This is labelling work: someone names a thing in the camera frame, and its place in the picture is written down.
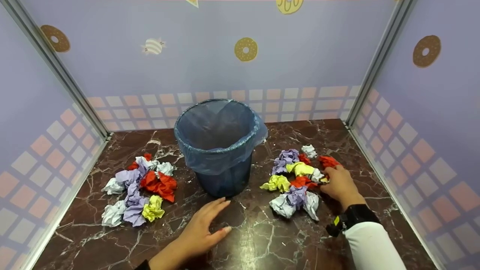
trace crumpled paper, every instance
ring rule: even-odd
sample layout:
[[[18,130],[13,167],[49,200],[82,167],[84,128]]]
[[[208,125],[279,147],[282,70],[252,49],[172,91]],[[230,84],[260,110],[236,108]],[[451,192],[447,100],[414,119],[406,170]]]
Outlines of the crumpled paper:
[[[295,180],[290,182],[290,184],[296,188],[306,185],[308,189],[312,189],[317,186],[317,184],[312,182],[307,176],[297,176]]]
[[[147,160],[145,157],[135,157],[135,163],[140,167],[146,168],[146,171],[162,172],[164,175],[173,176],[175,167],[170,162],[159,162],[158,160]]]
[[[165,211],[161,209],[162,201],[163,199],[160,196],[151,196],[149,203],[144,205],[142,216],[150,222],[162,218],[163,214],[165,214]]]
[[[310,159],[307,157],[307,155],[305,155],[305,153],[301,153],[299,154],[299,161],[307,164],[307,165],[310,165],[312,162],[310,161]]]
[[[146,161],[150,161],[152,159],[152,154],[145,153],[143,157]],[[139,157],[135,157],[135,161],[130,166],[128,166],[127,170],[132,171],[139,168],[139,165],[137,163],[138,158]]]
[[[282,150],[278,158],[274,160],[273,174],[287,173],[285,166],[299,161],[299,152],[296,149]]]
[[[261,185],[261,189],[268,189],[270,191],[279,190],[280,192],[287,192],[290,187],[290,182],[283,175],[272,175],[268,182]]]
[[[119,185],[128,187],[133,182],[136,182],[140,179],[140,171],[138,169],[134,169],[131,171],[123,170],[115,174],[115,179],[117,179],[117,183]]]
[[[317,209],[318,209],[318,195],[313,192],[307,191],[305,195],[305,202],[303,209],[307,211],[308,215],[315,221],[318,221]]]
[[[287,164],[286,165],[287,172],[295,172],[296,176],[303,176],[303,175],[308,175],[312,174],[314,171],[314,167],[306,165],[303,162],[296,162],[293,164]]]
[[[320,163],[324,168],[326,167],[335,168],[336,165],[340,165],[340,163],[332,157],[320,156],[318,157],[318,160],[320,161]]]
[[[295,207],[291,206],[287,202],[287,194],[281,194],[275,199],[270,201],[270,207],[275,211],[275,213],[289,219],[295,213]]]
[[[319,169],[314,168],[313,173],[310,175],[310,180],[317,184],[328,184],[330,181],[323,175]]]
[[[146,222],[142,215],[144,205],[147,204],[149,199],[147,197],[141,197],[138,200],[137,205],[127,207],[123,214],[123,220],[130,222],[133,227],[138,227]]]
[[[145,177],[140,181],[140,187],[146,190],[159,194],[169,202],[175,201],[173,191],[177,189],[177,181],[162,172],[149,171]]]
[[[155,168],[155,171],[161,172],[164,175],[168,176],[173,176],[173,170],[175,170],[175,167],[173,167],[170,162],[162,162],[158,164]]]
[[[102,214],[102,226],[116,227],[121,224],[121,218],[125,212],[125,201],[121,200],[114,205],[105,206]]]
[[[302,187],[290,187],[290,191],[287,194],[287,202],[291,206],[294,206],[297,210],[303,206],[305,201],[305,192],[307,191],[307,186]]]
[[[317,156],[317,152],[315,152],[315,148],[312,145],[305,145],[301,147],[303,153],[307,154],[309,159],[313,159]]]
[[[125,187],[122,185],[119,185],[115,177],[110,178],[110,180],[105,185],[105,187],[102,188],[102,191],[105,191],[108,195],[122,194],[124,190],[125,190]]]
[[[127,206],[137,205],[138,201],[142,198],[140,196],[138,182],[133,182],[127,189],[127,196],[125,197],[125,204]]]
[[[150,166],[152,165],[152,162],[145,157],[135,157],[135,162],[138,164],[138,170],[142,177],[150,170]]]

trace hand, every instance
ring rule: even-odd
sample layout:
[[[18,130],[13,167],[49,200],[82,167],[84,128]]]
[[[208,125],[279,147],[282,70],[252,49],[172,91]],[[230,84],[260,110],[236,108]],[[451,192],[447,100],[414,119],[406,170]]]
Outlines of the hand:
[[[230,201],[221,198],[204,205],[187,224],[180,236],[160,251],[149,262],[151,270],[176,270],[186,260],[207,253],[220,242],[232,228],[225,227],[214,234],[208,231],[213,219]]]
[[[229,204],[230,201],[220,198],[207,203],[193,215],[192,220],[176,240],[187,251],[188,256],[194,257],[207,253],[232,230],[229,226],[214,234],[210,234],[208,231],[213,219]]]
[[[330,176],[330,183],[320,186],[320,190],[339,201],[343,211],[352,204],[367,204],[353,182],[350,172],[342,165],[336,165],[335,168],[327,167],[324,172]]]

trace plastic bin liner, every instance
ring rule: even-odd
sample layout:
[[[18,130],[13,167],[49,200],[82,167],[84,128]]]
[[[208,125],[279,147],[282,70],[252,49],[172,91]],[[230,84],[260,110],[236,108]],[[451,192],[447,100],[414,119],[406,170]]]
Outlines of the plastic bin liner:
[[[209,99],[188,108],[174,133],[186,165],[207,175],[219,175],[250,159],[253,148],[268,135],[258,114],[231,99]]]

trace yellow crumpled paper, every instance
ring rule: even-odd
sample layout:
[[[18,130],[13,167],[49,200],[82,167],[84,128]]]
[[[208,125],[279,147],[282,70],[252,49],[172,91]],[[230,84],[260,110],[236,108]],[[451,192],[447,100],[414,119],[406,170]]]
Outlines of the yellow crumpled paper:
[[[313,174],[313,171],[315,170],[314,167],[309,166],[303,162],[295,162],[293,164],[287,164],[285,166],[288,172],[295,172],[295,176],[304,176],[307,174]]]
[[[160,219],[165,214],[165,210],[162,210],[162,201],[163,199],[160,196],[153,195],[150,197],[148,204],[144,205],[144,210],[142,211],[142,216],[148,221],[152,222],[155,219]]]
[[[270,191],[280,190],[280,192],[287,192],[290,188],[290,182],[283,175],[272,175],[268,180],[268,183],[265,183],[260,186],[261,189],[268,189]]]

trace blue trash can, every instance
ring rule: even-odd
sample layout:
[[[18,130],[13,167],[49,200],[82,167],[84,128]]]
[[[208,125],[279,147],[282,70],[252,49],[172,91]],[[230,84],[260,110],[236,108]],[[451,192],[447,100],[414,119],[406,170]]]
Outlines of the blue trash can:
[[[174,133],[186,165],[215,197],[242,192],[250,178],[253,148],[268,135],[262,119],[232,99],[209,99],[188,108]]]

